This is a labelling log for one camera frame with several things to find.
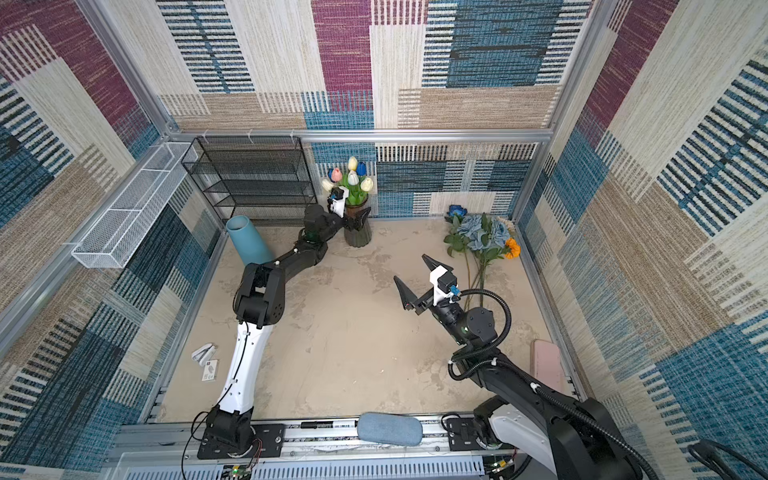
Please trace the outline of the teal cylindrical vase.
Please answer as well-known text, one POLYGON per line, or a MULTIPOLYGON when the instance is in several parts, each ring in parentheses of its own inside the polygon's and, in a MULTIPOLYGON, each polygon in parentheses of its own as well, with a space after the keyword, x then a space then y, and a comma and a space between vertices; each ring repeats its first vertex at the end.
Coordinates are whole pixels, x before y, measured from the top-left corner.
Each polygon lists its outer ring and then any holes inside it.
POLYGON ((267 243, 252 223, 244 215, 230 218, 226 223, 227 232, 245 265, 263 264, 275 258, 267 243))

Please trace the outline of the red ribbed glass vase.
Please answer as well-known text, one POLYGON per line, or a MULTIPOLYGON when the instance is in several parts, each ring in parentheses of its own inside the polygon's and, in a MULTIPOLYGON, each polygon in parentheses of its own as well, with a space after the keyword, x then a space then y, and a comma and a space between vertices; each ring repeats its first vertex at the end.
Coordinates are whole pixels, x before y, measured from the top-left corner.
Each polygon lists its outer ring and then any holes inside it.
MULTIPOLYGON (((370 207, 366 207, 364 205, 359 205, 355 207, 346 206, 345 212, 347 210, 359 210, 359 209, 370 209, 370 207)), ((369 220, 366 222, 366 225, 359 231, 349 231, 344 229, 344 238, 347 244, 354 248, 361 248, 366 245, 368 245, 372 239, 372 230, 369 224, 369 220)))

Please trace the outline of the orange artificial flower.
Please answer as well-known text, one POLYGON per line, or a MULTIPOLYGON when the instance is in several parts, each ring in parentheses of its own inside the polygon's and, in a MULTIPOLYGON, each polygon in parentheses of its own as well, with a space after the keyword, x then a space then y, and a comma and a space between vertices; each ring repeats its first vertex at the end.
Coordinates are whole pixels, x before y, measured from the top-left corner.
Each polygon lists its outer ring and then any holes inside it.
POLYGON ((506 259, 518 258, 521 254, 521 247, 514 238, 510 238, 505 243, 504 257, 506 259))

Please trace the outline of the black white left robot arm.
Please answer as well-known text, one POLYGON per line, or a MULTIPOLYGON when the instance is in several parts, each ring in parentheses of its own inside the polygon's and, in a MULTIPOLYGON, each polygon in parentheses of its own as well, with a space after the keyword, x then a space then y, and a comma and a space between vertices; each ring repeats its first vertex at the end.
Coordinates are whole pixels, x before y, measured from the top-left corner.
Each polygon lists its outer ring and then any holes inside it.
POLYGON ((305 210, 304 228, 291 250, 265 263, 245 266, 233 297, 233 312, 238 321, 233 359, 221 396, 205 416, 198 459, 256 456, 261 439, 251 425, 255 387, 269 337, 286 309, 286 284, 322 261, 328 242, 338 231, 365 226, 370 211, 365 207, 350 216, 345 207, 336 213, 311 204, 305 210))

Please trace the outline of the blue-grey artificial rose bunch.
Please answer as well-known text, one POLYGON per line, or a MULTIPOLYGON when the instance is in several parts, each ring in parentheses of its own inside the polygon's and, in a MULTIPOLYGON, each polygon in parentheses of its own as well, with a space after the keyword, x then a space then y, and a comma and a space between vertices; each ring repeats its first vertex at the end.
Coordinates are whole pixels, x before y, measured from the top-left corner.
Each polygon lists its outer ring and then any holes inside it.
POLYGON ((501 218, 486 213, 468 212, 459 221, 457 218, 450 219, 447 212, 444 220, 449 224, 448 234, 443 239, 447 254, 461 254, 468 270, 468 286, 483 288, 490 264, 495 260, 506 259, 506 241, 510 238, 516 240, 513 229, 501 218))

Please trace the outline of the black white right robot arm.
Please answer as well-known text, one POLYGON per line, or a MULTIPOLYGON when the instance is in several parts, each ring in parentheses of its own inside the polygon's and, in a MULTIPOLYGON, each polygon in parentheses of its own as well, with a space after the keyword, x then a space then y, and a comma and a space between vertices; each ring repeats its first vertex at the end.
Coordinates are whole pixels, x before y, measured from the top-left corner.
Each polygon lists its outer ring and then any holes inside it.
POLYGON ((560 479, 657 478, 602 403, 559 392, 501 351, 513 316, 500 295, 484 288, 461 290, 452 267, 428 255, 422 259, 430 270, 430 290, 417 295, 399 277, 393 281, 404 310, 430 312, 459 345, 448 361, 449 376, 493 393, 489 411, 475 413, 480 435, 521 449, 560 479))

